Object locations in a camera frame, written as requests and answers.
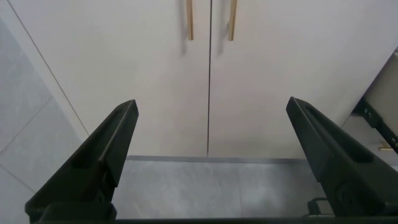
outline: cabinet door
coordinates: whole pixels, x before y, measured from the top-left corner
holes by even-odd
[[[135,99],[129,155],[206,156],[210,1],[10,0],[91,133]]]
[[[398,1],[213,1],[209,156],[303,158],[301,98],[341,125],[398,46]]]

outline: white cabinet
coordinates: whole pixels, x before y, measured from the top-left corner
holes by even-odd
[[[206,156],[210,1],[11,0],[84,127],[136,99],[128,154]]]
[[[308,101],[337,124],[398,46],[398,1],[213,1],[211,157],[304,157],[285,112]]]
[[[398,46],[398,1],[239,0],[233,41],[230,0],[194,40],[183,0],[9,2],[88,133],[137,100],[129,155],[303,158],[289,97],[343,124]]]

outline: wooden handle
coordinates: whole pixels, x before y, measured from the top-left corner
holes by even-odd
[[[236,3],[238,3],[238,0],[231,0],[231,12],[229,15],[229,35],[228,35],[229,41],[234,40],[234,35],[235,35]]]
[[[193,12],[192,0],[185,0],[187,5],[188,40],[193,40]]]

